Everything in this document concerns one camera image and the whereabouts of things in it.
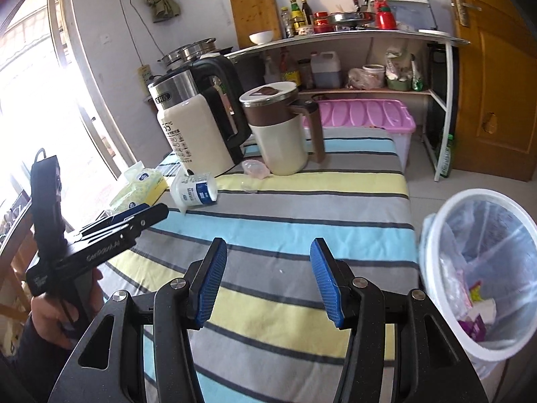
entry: sleeve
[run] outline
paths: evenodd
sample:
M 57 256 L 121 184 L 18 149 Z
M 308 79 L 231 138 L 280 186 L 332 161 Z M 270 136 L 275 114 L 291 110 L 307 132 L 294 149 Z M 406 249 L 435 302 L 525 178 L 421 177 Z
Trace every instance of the sleeve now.
M 70 354 L 41 338 L 30 315 L 17 353 L 6 361 L 33 398 L 38 403 L 46 403 Z

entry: cutting board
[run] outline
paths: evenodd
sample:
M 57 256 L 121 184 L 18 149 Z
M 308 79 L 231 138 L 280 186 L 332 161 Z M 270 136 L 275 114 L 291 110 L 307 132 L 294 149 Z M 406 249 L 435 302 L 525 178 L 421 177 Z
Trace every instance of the cutting board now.
M 282 39 L 280 14 L 276 0 L 230 0 L 239 48 L 255 45 L 249 36 L 272 30 L 273 41 Z

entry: red bottle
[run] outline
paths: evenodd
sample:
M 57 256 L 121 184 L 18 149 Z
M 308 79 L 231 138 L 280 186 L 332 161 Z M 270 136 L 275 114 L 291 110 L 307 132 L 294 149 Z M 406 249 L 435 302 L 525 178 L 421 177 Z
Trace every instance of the red bottle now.
M 397 30 L 394 14 L 385 2 L 378 6 L 377 27 L 383 30 Z

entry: pink lid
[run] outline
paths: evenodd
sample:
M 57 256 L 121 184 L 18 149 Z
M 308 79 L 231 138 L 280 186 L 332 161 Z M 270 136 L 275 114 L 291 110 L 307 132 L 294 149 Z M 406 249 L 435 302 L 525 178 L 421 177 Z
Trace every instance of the pink lid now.
M 378 127 L 391 133 L 413 133 L 414 119 L 399 100 L 318 101 L 323 127 Z

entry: blue label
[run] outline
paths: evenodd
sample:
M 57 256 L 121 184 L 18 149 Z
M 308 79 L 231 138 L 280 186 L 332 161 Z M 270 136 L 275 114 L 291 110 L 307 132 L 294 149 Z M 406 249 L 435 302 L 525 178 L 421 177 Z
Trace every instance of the blue label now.
M 196 192 L 198 193 L 198 198 L 200 199 L 202 205 L 208 205 L 213 202 L 213 199 L 209 195 L 209 189 L 206 181 L 196 183 Z

